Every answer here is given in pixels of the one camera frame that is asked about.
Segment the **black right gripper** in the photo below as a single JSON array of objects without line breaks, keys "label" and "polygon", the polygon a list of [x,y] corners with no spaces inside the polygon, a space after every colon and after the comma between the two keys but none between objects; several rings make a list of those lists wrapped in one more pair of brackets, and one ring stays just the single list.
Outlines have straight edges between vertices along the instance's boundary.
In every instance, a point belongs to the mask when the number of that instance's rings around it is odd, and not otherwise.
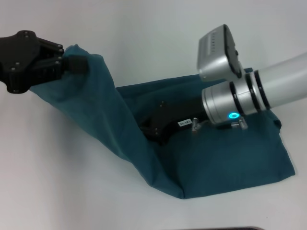
[{"label": "black right gripper", "polygon": [[139,122],[139,128],[148,140],[163,145],[173,134],[191,128],[194,118],[209,120],[200,96],[157,109]]}]

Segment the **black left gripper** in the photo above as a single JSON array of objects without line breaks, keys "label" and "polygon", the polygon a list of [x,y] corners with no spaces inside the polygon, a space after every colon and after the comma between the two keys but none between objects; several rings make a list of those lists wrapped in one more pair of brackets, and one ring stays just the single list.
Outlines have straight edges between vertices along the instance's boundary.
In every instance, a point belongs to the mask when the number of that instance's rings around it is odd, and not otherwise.
[{"label": "black left gripper", "polygon": [[[29,69],[39,54],[48,59],[36,62]],[[88,72],[88,60],[85,56],[62,57],[63,54],[61,44],[37,38],[33,31],[24,30],[12,36],[1,37],[0,82],[6,85],[9,93],[21,94],[31,86],[59,80],[65,72]]]}]

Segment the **teal T-shirt with beige print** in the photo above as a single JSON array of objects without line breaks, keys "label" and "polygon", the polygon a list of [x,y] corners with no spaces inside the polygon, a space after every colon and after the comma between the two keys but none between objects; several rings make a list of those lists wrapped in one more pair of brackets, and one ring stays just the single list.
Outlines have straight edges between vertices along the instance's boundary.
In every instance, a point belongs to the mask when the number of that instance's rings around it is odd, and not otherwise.
[{"label": "teal T-shirt with beige print", "polygon": [[280,137],[281,121],[273,112],[249,116],[247,130],[204,126],[196,136],[182,131],[160,146],[146,139],[137,122],[160,102],[190,99],[211,83],[190,75],[116,87],[102,56],[78,45],[67,48],[65,56],[70,55],[88,58],[87,75],[65,74],[31,91],[130,162],[149,186],[189,199],[276,183],[295,175]]}]

